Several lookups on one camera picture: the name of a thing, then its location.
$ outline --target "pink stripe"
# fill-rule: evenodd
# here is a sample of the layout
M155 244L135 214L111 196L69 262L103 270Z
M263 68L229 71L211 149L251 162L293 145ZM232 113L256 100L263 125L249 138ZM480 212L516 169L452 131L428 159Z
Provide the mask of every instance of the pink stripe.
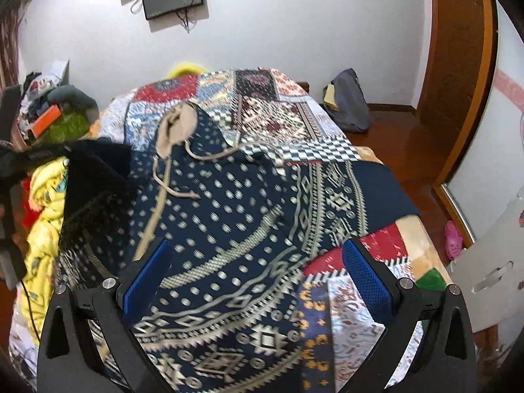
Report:
M524 88L499 69L495 71L493 86L524 113Z

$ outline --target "yellow blanket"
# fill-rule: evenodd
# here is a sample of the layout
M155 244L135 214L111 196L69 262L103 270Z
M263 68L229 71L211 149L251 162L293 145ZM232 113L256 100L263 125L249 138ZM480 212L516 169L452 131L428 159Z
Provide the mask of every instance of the yellow blanket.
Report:
M68 164L67 158L59 158L39 167L32 175L29 189L30 207L36 211L42 210L27 236L29 252L25 259L27 275L24 277L38 335L41 335L53 293L53 262L58 256L58 239L64 221ZM38 343L27 298L24 294L21 296L20 310L27 319L33 340Z

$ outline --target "pink shoe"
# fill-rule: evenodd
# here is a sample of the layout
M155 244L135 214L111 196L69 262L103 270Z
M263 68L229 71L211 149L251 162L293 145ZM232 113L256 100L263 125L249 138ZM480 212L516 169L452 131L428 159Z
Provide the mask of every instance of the pink shoe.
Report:
M446 223L444 237L446 238L446 254L450 260L454 260L462 252L464 238L451 220Z

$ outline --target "drawstring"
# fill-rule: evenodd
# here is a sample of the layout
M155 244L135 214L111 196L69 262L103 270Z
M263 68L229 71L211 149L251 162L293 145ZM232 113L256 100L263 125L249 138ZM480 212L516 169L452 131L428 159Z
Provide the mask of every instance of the drawstring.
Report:
M167 163L171 164L171 158L167 158ZM176 196L177 198L193 198L193 199L200 199L200 195L196 194L193 191L190 192L179 192L175 191L174 189L171 189L169 186L167 186L158 176L157 176L157 168L158 168L158 156L155 155L153 157L153 179L155 182L157 182L162 189L164 189L167 193Z
M192 158L194 158L196 160L199 160L199 161L211 161L211 160L216 160L216 159L220 159L220 158L225 158L225 157L228 157L229 155L237 152L238 150L242 149L245 146L260 146L260 145L267 146L268 148L271 148L272 150L274 150L280 156L280 158L282 160L282 163L281 164L275 164L275 166L277 166L277 167L282 166L283 165L283 161L284 161L284 156L282 155L280 149L278 149L277 147L273 146L272 144L264 143L264 142L243 142L243 143L240 143L240 144L238 144L238 145L236 145L236 146L234 146L232 148L226 149L226 150L224 150L222 152L215 153L213 155L202 155L202 156L193 153L193 151L190 149L190 145L191 144L190 144L189 140L184 140L185 151L189 154L190 157L192 157ZM171 164L171 157L167 158L167 163ZM157 168L158 168L158 155L155 155L153 157L153 179L167 193L173 195L174 197L176 196L178 198L200 199L200 195L196 194L193 191L179 192L179 191L175 191L174 189L171 189L169 186L167 186L167 184L165 184L158 177L158 175L157 175Z

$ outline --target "orange box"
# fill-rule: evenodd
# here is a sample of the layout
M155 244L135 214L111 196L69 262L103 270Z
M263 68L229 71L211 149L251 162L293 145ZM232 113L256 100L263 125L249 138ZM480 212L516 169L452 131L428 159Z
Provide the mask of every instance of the orange box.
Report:
M54 104L38 117L29 131L35 138L40 136L60 115L62 115L60 108Z

